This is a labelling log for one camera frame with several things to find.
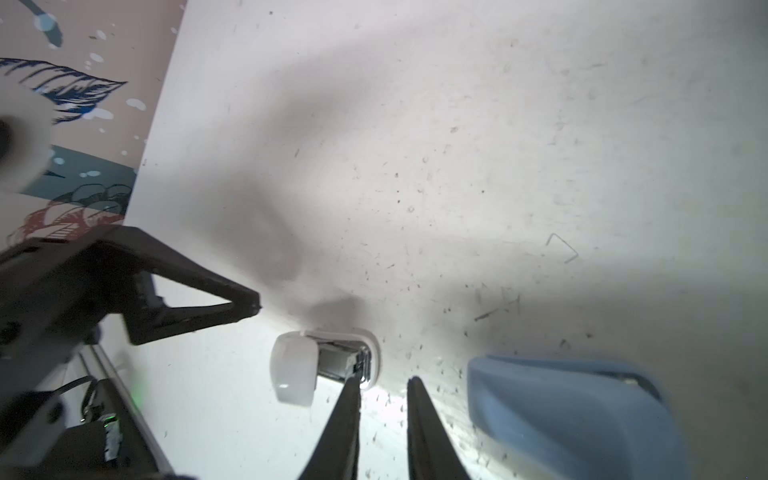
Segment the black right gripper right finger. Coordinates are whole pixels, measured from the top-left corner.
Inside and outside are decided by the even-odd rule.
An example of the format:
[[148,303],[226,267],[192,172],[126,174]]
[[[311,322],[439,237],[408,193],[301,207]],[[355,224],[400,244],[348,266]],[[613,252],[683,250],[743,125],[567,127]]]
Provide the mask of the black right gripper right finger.
[[419,377],[408,381],[407,410],[409,478],[469,480]]

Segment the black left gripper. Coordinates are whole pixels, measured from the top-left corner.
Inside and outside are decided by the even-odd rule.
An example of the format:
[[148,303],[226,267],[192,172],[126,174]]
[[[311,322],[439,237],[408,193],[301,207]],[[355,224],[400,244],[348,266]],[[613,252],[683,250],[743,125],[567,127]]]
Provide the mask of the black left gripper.
[[144,345],[260,310],[257,291],[136,227],[26,240],[1,254],[1,406],[33,391],[110,314]]

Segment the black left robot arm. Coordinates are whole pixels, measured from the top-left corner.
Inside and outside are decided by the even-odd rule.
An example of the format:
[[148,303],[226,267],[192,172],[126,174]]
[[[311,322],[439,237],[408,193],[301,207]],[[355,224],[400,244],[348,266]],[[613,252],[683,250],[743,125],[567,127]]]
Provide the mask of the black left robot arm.
[[146,232],[96,227],[76,240],[31,238],[1,254],[1,467],[33,469],[65,430],[57,391],[38,385],[122,316],[142,345],[236,323],[258,292],[196,264]]

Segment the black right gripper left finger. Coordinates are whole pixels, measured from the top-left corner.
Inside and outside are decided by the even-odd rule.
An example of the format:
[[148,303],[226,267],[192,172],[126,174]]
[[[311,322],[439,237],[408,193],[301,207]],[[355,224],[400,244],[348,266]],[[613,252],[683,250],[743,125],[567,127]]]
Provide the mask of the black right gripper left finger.
[[348,378],[316,448],[299,476],[306,479],[355,480],[360,450],[361,391],[357,376]]

